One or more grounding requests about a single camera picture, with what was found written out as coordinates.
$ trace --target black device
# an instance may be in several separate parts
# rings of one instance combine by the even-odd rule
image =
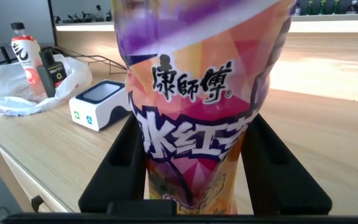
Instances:
[[[174,201],[143,200],[145,153],[132,114],[80,197],[81,213],[20,213],[1,223],[358,223],[327,216],[331,199],[261,115],[241,156],[254,215],[177,215]]]
[[[42,65],[37,67],[38,74],[48,97],[54,97],[56,87],[67,77],[64,64],[56,62],[52,50],[42,50],[39,52]]]
[[[106,14],[107,14],[107,16],[106,16],[106,21],[107,21],[107,22],[111,22],[111,21],[112,21],[111,10],[109,10],[109,12],[106,13]]]
[[[61,21],[60,16],[54,16],[53,18],[55,18],[56,24],[58,24]]]
[[[82,11],[82,22],[92,22],[93,19],[90,18],[90,16],[90,13],[85,13],[84,11]]]

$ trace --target white plastic bag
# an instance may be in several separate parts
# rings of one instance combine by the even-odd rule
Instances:
[[[92,82],[89,66],[79,60],[54,55],[63,62],[67,78],[62,81],[53,98],[35,96],[19,62],[0,66],[0,115],[24,116],[50,110],[87,89]]]

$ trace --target wall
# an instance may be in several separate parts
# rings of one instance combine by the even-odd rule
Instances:
[[[67,20],[67,15],[74,15],[82,18],[81,12],[95,13],[96,6],[100,5],[104,16],[111,9],[110,0],[51,0],[54,16],[60,16],[62,20]]]
[[[48,1],[0,0],[0,46],[10,44],[12,22],[23,22],[40,44],[54,45]]]

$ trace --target wooden countertop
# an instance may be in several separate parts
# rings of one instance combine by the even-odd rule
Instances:
[[[91,69],[94,83],[125,78],[109,76],[99,63]],[[330,195],[331,214],[358,215],[358,103],[271,90],[261,113]],[[72,122],[68,104],[32,116],[0,116],[0,148],[63,206],[78,212],[81,193],[125,121],[97,133]],[[252,213],[242,169],[236,200],[240,213]]]

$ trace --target juice bottle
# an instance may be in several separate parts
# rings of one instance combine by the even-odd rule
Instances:
[[[37,72],[37,66],[42,65],[39,55],[40,45],[31,35],[25,33],[25,27],[22,22],[14,22],[11,27],[14,32],[12,49],[23,66],[31,90],[36,95],[46,96],[45,88]]]

